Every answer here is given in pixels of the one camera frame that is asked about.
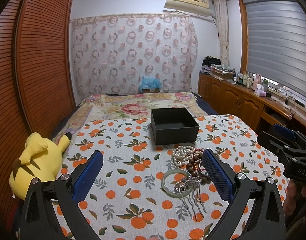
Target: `wooden wardrobe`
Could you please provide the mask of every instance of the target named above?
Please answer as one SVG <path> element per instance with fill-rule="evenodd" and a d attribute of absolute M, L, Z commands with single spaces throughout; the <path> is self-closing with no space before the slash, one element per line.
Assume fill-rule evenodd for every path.
<path fill-rule="evenodd" d="M 72 0 L 10 0 L 0 14 L 0 220 L 17 201 L 8 185 L 27 137 L 49 137 L 75 108 L 68 30 Z"/>

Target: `curtain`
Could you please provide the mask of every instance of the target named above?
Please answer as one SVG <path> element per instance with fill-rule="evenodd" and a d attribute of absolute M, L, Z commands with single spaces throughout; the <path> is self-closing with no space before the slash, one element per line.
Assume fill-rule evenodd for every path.
<path fill-rule="evenodd" d="M 183 14 L 132 14 L 75 19 L 73 70 L 81 100 L 92 94 L 137 94 L 142 77 L 164 92 L 191 91 L 198 42 Z"/>
<path fill-rule="evenodd" d="M 214 0 L 219 43 L 221 46 L 221 63 L 230 64 L 228 56 L 228 14 L 226 0 Z"/>
<path fill-rule="evenodd" d="M 306 97 L 306 14 L 296 0 L 244 0 L 247 71 Z"/>

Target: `blue gripper pad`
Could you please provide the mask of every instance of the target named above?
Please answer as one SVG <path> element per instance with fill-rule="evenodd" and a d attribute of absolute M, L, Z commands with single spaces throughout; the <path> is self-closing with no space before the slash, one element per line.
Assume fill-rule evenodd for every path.
<path fill-rule="evenodd" d="M 102 153 L 100 151 L 95 151 L 93 154 L 95 154 L 94 157 L 89 163 L 86 163 L 87 166 L 74 184 L 72 199 L 75 205 L 77 205 L 80 201 L 85 200 L 94 183 L 94 180 L 103 166 Z"/>
<path fill-rule="evenodd" d="M 211 177 L 221 199 L 231 204 L 234 200 L 234 185 L 227 177 L 210 149 L 204 151 L 202 161 L 203 166 Z"/>
<path fill-rule="evenodd" d="M 273 131 L 274 133 L 286 138 L 289 141 L 296 141 L 296 135 L 294 133 L 294 131 L 276 123 L 273 126 Z"/>

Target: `roller blind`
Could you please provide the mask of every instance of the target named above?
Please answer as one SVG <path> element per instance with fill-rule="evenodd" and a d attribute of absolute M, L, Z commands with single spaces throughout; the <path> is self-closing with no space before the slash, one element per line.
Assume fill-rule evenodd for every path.
<path fill-rule="evenodd" d="M 247 71 L 306 97 L 306 14 L 296 0 L 244 0 Z"/>

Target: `beige curtain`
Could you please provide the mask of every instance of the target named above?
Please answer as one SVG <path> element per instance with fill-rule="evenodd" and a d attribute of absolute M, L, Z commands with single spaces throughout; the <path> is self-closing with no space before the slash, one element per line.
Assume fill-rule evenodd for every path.
<path fill-rule="evenodd" d="M 159 79 L 163 92 L 192 90 L 198 44 L 190 16 L 110 15 L 75 19 L 73 26 L 81 100 L 93 94 L 136 94 L 142 77 Z"/>
<path fill-rule="evenodd" d="M 221 63 L 230 64 L 228 56 L 228 14 L 226 0 L 214 0 L 215 13 L 217 19 L 217 29 L 221 46 Z"/>

